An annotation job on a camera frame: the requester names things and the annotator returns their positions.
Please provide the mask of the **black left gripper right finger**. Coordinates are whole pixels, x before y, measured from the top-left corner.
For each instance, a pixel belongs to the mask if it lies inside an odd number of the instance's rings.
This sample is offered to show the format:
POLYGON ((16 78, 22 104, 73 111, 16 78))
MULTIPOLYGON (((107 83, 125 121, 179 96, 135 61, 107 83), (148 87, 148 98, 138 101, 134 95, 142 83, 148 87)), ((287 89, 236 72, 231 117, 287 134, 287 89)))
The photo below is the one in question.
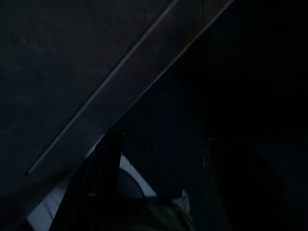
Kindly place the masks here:
POLYGON ((215 138, 208 147, 225 217, 234 231, 297 230, 283 183, 262 156, 215 138))

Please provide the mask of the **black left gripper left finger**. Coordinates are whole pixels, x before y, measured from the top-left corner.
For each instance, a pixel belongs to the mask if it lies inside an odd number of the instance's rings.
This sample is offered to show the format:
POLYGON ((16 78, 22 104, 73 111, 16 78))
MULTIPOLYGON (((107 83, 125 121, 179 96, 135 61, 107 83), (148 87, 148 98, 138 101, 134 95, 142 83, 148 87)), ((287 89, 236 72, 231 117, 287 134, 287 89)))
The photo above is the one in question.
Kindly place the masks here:
POLYGON ((72 177, 55 218, 53 231, 98 231, 115 201, 124 134, 109 133, 72 177))

